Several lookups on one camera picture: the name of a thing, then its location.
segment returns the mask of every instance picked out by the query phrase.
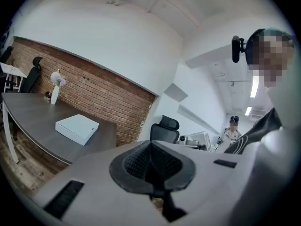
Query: chair armrest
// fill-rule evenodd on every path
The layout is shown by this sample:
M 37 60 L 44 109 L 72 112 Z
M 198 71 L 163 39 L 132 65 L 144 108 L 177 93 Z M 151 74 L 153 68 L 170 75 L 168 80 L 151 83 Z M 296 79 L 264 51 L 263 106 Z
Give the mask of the chair armrest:
M 17 85 L 17 83 L 13 82 L 13 81 L 5 81 L 5 82 L 8 83 L 8 84 L 11 84 L 11 85 Z

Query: desk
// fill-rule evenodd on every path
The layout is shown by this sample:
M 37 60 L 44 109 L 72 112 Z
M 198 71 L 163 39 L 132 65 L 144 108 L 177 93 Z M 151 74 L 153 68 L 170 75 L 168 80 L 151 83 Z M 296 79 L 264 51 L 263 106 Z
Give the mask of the desk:
M 41 94 L 2 93 L 5 136 L 12 157 L 18 163 L 8 125 L 8 113 L 37 146 L 55 158 L 71 164 L 77 159 L 116 147 L 116 124 L 94 117 L 57 100 L 55 105 Z M 97 131 L 82 146 L 55 130 L 55 122 L 81 114 L 99 123 Z
M 22 85 L 22 80 L 23 80 L 23 78 L 27 78 L 27 75 L 25 75 L 20 69 L 14 67 L 14 66 L 7 65 L 7 64 L 4 64 L 4 63 L 0 63 L 0 65 L 1 65 L 2 71 L 6 74 L 6 80 L 8 80 L 8 77 L 12 76 L 12 75 L 21 77 L 21 81 L 20 81 L 19 86 L 17 86 L 18 81 L 17 81 L 17 78 L 16 78 L 16 86 L 14 87 L 14 89 L 17 89 L 18 92 L 20 92 L 20 88 L 21 88 L 21 85 Z

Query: flower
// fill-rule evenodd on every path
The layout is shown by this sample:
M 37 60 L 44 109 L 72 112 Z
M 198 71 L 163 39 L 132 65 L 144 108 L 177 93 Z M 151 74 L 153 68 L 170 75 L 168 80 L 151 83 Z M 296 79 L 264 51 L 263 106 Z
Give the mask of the flower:
M 53 82 L 53 83 L 56 83 L 56 81 L 57 81 L 58 79 L 60 79 L 60 78 L 61 78 L 61 75 L 60 75 L 60 73 L 59 73 L 58 71 L 53 72 L 53 73 L 51 74 L 51 76 L 50 76 L 50 80 L 51 80 L 51 82 Z
M 66 80 L 64 78 L 61 78 L 60 86 L 64 86 L 66 84 Z

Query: fluorescent light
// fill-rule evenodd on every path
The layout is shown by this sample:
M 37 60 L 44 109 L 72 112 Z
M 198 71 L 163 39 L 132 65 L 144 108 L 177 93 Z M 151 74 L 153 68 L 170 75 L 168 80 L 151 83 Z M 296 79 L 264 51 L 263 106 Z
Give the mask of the fluorescent light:
M 252 110 L 252 107 L 248 106 L 245 115 L 248 116 L 250 114 L 251 110 Z
M 255 98 L 256 93 L 257 93 L 257 89 L 258 89 L 258 85 L 259 85 L 259 76 L 258 75 L 254 75 L 253 76 L 253 83 L 252 83 L 252 91 L 251 91 L 251 98 Z

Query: curved desk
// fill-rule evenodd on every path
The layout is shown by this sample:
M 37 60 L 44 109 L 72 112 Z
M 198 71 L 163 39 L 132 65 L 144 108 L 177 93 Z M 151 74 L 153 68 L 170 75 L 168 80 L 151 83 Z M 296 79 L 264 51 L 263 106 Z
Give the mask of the curved desk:
M 71 164 L 85 155 L 116 147 L 116 124 L 114 123 L 94 117 L 60 100 L 52 105 L 41 94 L 2 93 L 2 98 L 6 140 L 16 163 L 19 160 L 9 131 L 8 113 L 30 140 L 67 164 Z M 56 121 L 77 114 L 99 123 L 97 131 L 85 146 L 70 140 L 55 130 Z

